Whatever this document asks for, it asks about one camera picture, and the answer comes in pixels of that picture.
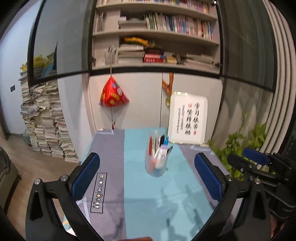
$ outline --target blue desk mat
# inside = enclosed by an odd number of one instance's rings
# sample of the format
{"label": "blue desk mat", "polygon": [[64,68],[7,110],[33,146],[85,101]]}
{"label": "blue desk mat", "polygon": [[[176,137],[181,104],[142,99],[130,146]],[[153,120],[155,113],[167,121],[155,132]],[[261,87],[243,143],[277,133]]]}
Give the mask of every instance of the blue desk mat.
{"label": "blue desk mat", "polygon": [[[87,155],[98,153],[101,159],[98,173],[107,173],[104,211],[91,211],[96,177],[77,205],[105,241],[144,236],[155,241],[191,240],[218,204],[211,199],[194,168],[195,154],[203,152],[227,174],[209,148],[173,145],[167,171],[159,178],[146,173],[145,150],[149,134],[154,130],[98,131],[93,138]],[[159,129],[159,133],[165,132],[166,129]],[[240,203],[238,199],[228,226],[233,223]],[[66,219],[64,227],[70,228]]]}
{"label": "blue desk mat", "polygon": [[126,130],[124,212],[128,239],[191,240],[213,212],[178,145],[159,178],[145,170],[145,149],[153,129]]}

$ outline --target white cabinet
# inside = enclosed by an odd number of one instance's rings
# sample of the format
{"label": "white cabinet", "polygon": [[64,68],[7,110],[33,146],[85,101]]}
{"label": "white cabinet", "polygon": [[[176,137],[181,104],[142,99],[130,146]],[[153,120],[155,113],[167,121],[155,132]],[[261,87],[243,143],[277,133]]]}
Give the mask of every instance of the white cabinet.
{"label": "white cabinet", "polygon": [[[163,73],[163,80],[169,83],[169,73]],[[207,114],[207,128],[205,140],[211,139],[221,100],[222,81],[219,79],[201,77],[188,74],[174,74],[173,90],[179,92],[187,92],[194,95],[202,95],[208,99],[208,114]],[[165,91],[161,103],[161,118],[160,126],[168,126],[169,107],[165,105],[167,97]]]}
{"label": "white cabinet", "polygon": [[[124,73],[112,76],[130,100],[128,104],[112,107],[115,127],[119,129],[159,128],[162,73]],[[99,105],[101,92],[109,77],[109,74],[105,74],[92,76],[89,79],[91,108],[96,130],[111,128],[111,108]]]}

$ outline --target string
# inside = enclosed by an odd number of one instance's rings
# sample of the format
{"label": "string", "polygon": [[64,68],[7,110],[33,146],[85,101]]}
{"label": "string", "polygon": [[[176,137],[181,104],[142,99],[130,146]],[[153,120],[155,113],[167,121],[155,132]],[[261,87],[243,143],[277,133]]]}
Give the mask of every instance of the string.
{"label": "string", "polygon": [[112,53],[110,54],[110,76],[112,76]]}
{"label": "string", "polygon": [[[110,54],[110,76],[112,76],[112,54]],[[113,127],[114,122],[113,122],[113,115],[112,115],[112,107],[110,107],[110,110],[111,110],[111,120],[112,120],[111,124],[112,124],[112,127]]]}

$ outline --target red pyramid ornament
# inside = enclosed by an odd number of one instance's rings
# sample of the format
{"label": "red pyramid ornament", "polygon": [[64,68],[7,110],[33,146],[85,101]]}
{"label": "red pyramid ornament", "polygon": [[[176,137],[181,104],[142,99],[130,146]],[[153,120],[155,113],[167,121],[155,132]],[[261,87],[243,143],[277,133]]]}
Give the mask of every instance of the red pyramid ornament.
{"label": "red pyramid ornament", "polygon": [[106,107],[118,106],[128,103],[129,99],[111,76],[103,88],[100,105]]}

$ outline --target screw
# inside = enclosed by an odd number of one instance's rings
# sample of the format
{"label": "screw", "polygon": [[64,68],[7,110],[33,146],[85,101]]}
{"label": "screw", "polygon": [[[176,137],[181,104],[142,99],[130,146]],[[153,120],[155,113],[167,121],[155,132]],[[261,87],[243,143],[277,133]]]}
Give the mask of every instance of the screw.
{"label": "screw", "polygon": [[61,180],[62,182],[67,181],[67,180],[68,180],[68,175],[62,175],[61,178],[60,178],[60,180]]}
{"label": "screw", "polygon": [[34,184],[35,184],[35,185],[39,185],[40,182],[41,182],[41,179],[37,178],[37,179],[34,181]]}
{"label": "screw", "polygon": [[231,175],[226,175],[226,179],[230,182],[234,180],[233,176]]}
{"label": "screw", "polygon": [[255,178],[254,181],[255,181],[256,184],[260,184],[261,183],[261,181],[260,181],[259,178]]}

